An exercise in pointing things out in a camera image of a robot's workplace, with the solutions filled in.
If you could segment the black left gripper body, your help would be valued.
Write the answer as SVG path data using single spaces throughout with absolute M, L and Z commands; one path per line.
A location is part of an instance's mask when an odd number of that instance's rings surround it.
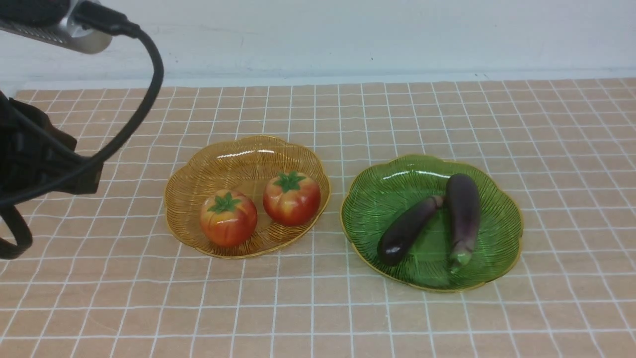
M 56 149 L 24 125 L 29 121 L 60 142 L 70 154 Z M 41 109 L 1 95 L 1 196 L 63 177 L 76 165 L 88 160 L 75 152 L 77 140 L 57 129 Z

